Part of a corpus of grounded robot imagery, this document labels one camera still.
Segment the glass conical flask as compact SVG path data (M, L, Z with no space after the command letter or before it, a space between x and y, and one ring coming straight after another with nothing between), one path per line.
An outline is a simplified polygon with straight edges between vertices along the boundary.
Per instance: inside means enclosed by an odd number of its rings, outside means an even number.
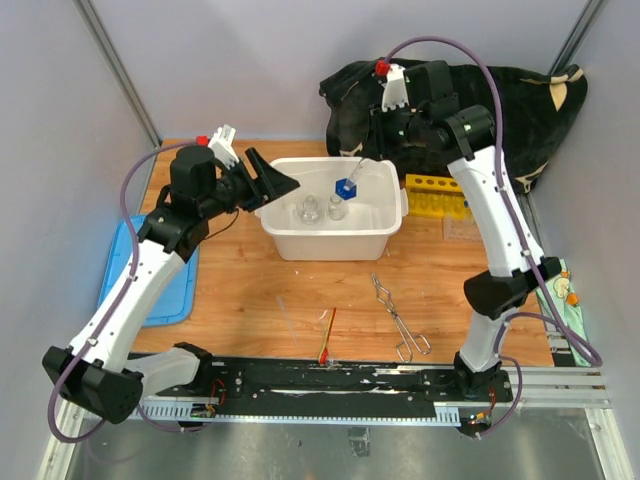
M314 195L305 196L299 204L298 216L306 225L318 223L322 219L319 201Z

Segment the white plastic bin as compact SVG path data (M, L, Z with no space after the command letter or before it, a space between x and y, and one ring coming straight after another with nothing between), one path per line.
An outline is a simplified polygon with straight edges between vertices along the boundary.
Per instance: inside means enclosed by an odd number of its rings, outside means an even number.
M388 160L367 159L357 181L357 195L346 201L340 221L328 216L328 201L335 182L347 177L359 157L279 158L271 166L296 179L294 192L257 210L262 229L288 261L369 261L379 259L389 238L399 232L408 212L396 167ZM307 195L317 197L322 219L304 224L298 208Z

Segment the small glass beaker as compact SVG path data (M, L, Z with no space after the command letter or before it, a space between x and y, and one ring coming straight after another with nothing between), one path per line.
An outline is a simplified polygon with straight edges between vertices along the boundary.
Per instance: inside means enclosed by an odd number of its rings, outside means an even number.
M328 201L328 216L333 221L342 220L347 213L346 201L337 194L333 194Z

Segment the yellow test tube rack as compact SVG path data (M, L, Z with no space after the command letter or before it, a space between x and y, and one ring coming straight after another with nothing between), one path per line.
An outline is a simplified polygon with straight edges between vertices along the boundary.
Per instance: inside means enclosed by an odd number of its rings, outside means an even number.
M472 217L463 191L453 178L407 174L405 189L411 216L434 219Z

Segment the clear plastic tube rack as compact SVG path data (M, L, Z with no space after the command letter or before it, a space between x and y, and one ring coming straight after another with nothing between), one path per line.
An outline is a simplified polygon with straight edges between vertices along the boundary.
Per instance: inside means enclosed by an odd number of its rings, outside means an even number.
M481 233L471 215L455 218L445 215L443 218L443 240L448 242L482 242Z

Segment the metal crucible tongs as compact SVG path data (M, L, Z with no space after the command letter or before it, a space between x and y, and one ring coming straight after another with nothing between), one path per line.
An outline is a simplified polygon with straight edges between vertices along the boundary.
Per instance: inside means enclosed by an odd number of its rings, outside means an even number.
M400 361L404 364L411 363L415 352L420 355L429 355L432 351L432 346L427 338L423 334L414 333L409 329L398 312L391 291L383 286L375 273L371 274L371 278L376 300L390 314L399 334L400 340L395 346L395 351Z

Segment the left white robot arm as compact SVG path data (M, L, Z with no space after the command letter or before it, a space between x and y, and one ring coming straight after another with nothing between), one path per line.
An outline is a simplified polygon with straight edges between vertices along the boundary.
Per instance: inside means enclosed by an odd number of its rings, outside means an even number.
M140 401L174 386L207 393L214 371L209 352L188 343L136 362L128 356L150 311L209 235L211 219L253 212L299 188L256 149L248 160L223 159L186 143L170 164L170 181L140 229L129 231L133 251L116 284L88 324L65 348L52 346L42 364L62 398L111 424L126 420Z

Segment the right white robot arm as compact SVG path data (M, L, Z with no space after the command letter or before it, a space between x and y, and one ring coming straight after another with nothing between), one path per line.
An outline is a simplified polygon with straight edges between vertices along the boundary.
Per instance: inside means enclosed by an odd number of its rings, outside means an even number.
M478 226L486 271L464 283L471 326L454 357L453 387L466 400L487 393L498 377L506 318L517 312L542 280L560 271L532 238L497 143L495 113L482 105L462 108L443 61L406 69L380 60L382 99L370 110L375 151L388 159L399 149L422 147L443 155Z

